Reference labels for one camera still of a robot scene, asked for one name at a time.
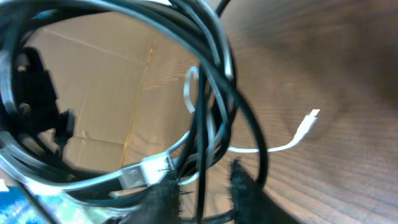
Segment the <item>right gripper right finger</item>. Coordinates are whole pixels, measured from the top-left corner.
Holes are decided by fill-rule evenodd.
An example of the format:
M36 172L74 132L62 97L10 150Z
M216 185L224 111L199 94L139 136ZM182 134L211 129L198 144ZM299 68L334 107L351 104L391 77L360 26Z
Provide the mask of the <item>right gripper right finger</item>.
M238 159L231 163L230 194L238 224L299 224L275 203L249 175Z

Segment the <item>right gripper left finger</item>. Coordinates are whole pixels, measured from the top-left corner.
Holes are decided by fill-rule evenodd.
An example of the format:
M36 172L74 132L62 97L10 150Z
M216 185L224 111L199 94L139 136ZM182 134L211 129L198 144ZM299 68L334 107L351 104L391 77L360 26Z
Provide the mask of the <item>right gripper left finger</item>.
M122 224L181 224L180 160L150 157L142 161L144 173L157 175L139 207L121 219Z

